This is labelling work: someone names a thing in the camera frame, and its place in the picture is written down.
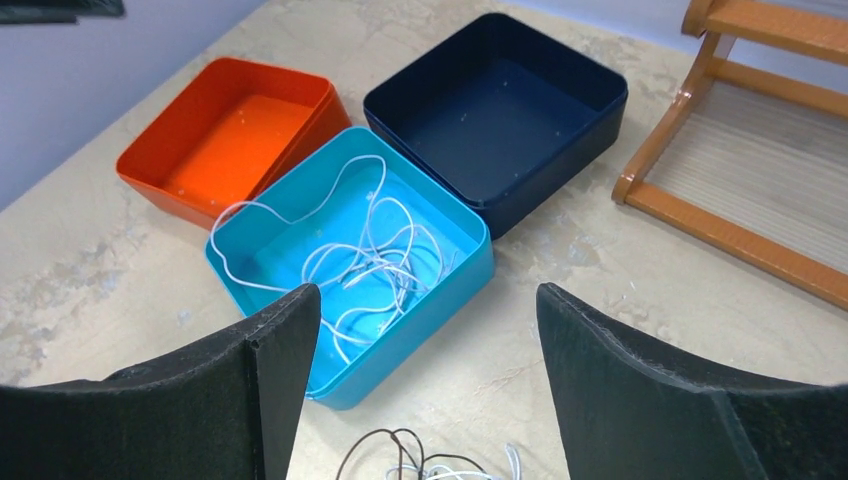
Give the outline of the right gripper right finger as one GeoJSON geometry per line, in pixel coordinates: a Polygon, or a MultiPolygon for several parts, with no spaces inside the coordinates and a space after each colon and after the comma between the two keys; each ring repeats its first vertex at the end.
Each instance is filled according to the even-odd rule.
{"type": "Polygon", "coordinates": [[[541,347],[574,479],[843,479],[847,388],[694,355],[563,288],[536,292],[541,347]]]}

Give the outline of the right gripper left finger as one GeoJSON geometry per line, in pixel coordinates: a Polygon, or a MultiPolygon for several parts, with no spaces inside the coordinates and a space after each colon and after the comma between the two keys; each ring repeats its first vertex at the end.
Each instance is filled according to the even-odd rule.
{"type": "Polygon", "coordinates": [[[320,328],[305,284],[99,381],[1,389],[5,479],[283,479],[320,328]]]}

